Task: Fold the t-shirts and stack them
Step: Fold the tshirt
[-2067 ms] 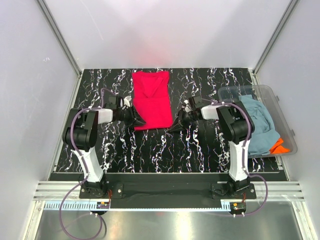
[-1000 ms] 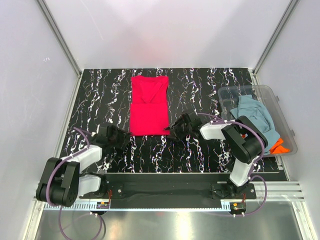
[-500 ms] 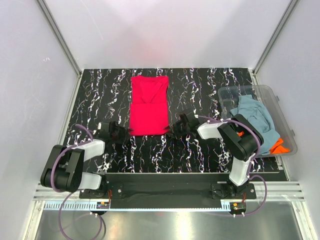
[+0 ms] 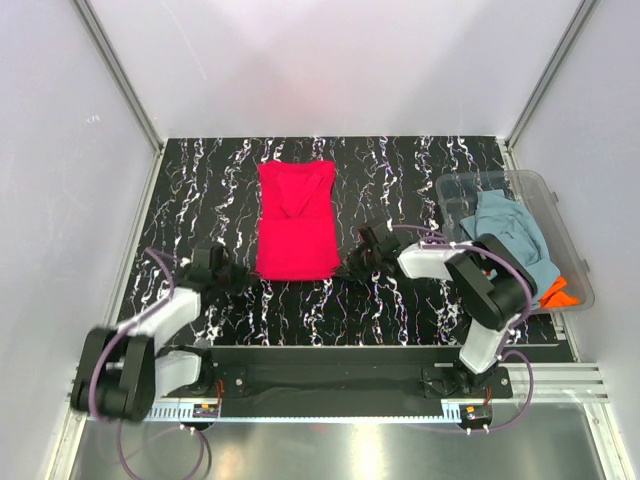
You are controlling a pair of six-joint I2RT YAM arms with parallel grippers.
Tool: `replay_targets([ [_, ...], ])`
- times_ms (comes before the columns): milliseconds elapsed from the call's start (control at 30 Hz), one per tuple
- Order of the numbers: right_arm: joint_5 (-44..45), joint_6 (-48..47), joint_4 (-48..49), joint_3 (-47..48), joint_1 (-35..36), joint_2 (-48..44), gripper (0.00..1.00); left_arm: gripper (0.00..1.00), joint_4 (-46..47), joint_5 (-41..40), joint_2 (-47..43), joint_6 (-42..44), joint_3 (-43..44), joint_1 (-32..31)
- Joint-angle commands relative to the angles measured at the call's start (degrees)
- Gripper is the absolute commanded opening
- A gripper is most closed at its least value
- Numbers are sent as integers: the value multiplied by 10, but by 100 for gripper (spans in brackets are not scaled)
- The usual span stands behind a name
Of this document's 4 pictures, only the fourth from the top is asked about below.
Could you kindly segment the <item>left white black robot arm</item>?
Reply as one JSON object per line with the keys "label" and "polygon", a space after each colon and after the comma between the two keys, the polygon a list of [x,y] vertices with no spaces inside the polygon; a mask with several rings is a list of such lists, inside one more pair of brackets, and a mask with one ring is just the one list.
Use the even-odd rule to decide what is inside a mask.
{"label": "left white black robot arm", "polygon": [[216,382],[211,355],[168,342],[203,316],[217,295],[238,296],[250,284],[250,269],[219,243],[195,249],[183,265],[150,247],[145,253],[165,275],[167,293],[126,321],[91,329],[84,341],[70,406],[99,421],[140,422],[155,401],[181,388],[208,394]]}

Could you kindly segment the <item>pink red t shirt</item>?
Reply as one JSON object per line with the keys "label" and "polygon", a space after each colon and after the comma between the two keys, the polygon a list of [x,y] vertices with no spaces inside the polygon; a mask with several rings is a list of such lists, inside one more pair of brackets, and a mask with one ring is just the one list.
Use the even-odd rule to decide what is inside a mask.
{"label": "pink red t shirt", "polygon": [[332,189],[335,164],[271,161],[258,167],[256,272],[270,281],[318,281],[341,263]]}

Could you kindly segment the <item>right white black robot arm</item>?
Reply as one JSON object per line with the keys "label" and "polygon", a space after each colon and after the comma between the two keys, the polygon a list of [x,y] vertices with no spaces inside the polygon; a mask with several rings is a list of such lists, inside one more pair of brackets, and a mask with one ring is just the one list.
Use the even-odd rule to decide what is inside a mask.
{"label": "right white black robot arm", "polygon": [[532,311],[537,285],[526,269],[492,234],[450,242],[427,227],[373,221],[359,229],[359,237],[335,276],[363,283],[381,273],[454,284],[471,325],[458,359],[441,373],[427,374],[423,384],[437,398],[483,395],[507,357],[510,331]]}

